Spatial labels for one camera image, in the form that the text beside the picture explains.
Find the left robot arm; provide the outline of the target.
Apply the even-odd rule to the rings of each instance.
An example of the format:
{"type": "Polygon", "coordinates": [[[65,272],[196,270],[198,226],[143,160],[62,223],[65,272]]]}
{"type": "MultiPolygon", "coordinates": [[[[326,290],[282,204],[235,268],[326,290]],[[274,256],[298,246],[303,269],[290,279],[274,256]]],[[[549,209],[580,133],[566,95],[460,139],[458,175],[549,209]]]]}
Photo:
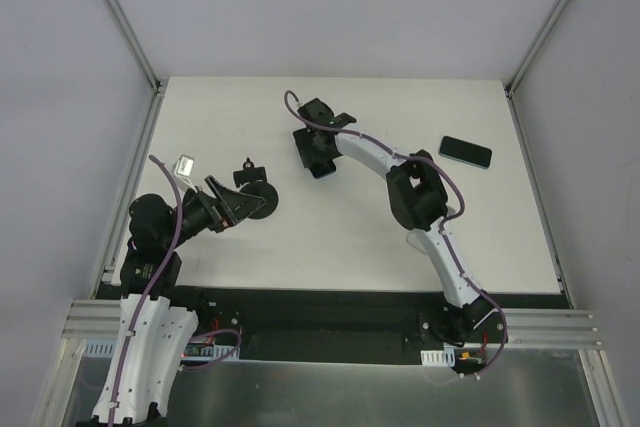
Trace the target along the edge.
{"type": "Polygon", "coordinates": [[[214,177],[207,191],[189,188],[170,206],[156,193],[129,207],[121,267],[119,328],[109,371],[87,426],[164,426],[185,348],[211,324],[210,310],[174,299],[182,266],[177,249],[204,230],[220,233],[257,214],[268,201],[234,191],[214,177]]]}

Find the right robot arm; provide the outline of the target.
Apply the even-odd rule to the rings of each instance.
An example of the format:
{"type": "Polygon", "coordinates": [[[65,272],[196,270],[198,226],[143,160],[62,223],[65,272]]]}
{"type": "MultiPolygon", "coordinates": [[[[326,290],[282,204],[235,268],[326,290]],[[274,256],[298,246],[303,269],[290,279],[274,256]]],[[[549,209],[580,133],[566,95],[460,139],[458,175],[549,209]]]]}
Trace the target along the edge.
{"type": "Polygon", "coordinates": [[[459,348],[476,339],[501,307],[474,279],[450,229],[465,212],[460,190],[428,152],[402,153],[320,99],[293,108],[290,101],[297,99],[291,90],[284,94],[286,109],[304,124],[294,132],[304,168],[319,179],[336,171],[336,159],[348,157],[380,176],[392,216],[428,256],[441,283],[446,310],[430,322],[431,334],[459,348]]]}

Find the black round-base phone stand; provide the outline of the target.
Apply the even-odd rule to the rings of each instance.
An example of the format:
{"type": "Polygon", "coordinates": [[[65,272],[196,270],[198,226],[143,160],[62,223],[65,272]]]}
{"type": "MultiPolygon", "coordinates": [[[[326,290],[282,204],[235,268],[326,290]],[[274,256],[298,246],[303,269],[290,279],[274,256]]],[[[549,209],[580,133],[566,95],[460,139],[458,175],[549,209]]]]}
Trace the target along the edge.
{"type": "Polygon", "coordinates": [[[252,220],[263,220],[271,216],[279,205],[279,195],[276,188],[268,182],[266,168],[256,166],[247,157],[240,170],[233,172],[235,186],[241,193],[260,197],[264,204],[252,213],[252,220]]]}

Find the silver folding phone stand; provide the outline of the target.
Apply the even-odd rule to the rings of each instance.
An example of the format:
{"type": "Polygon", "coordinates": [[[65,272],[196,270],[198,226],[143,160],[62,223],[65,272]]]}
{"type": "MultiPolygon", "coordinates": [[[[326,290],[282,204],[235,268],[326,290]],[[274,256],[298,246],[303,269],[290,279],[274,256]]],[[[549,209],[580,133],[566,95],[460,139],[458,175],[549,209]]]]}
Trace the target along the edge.
{"type": "Polygon", "coordinates": [[[421,252],[422,254],[424,255],[427,254],[426,248],[422,245],[422,243],[418,239],[417,234],[415,232],[410,231],[407,233],[406,242],[408,245],[410,245],[412,248],[416,249],[417,251],[421,252]]]}

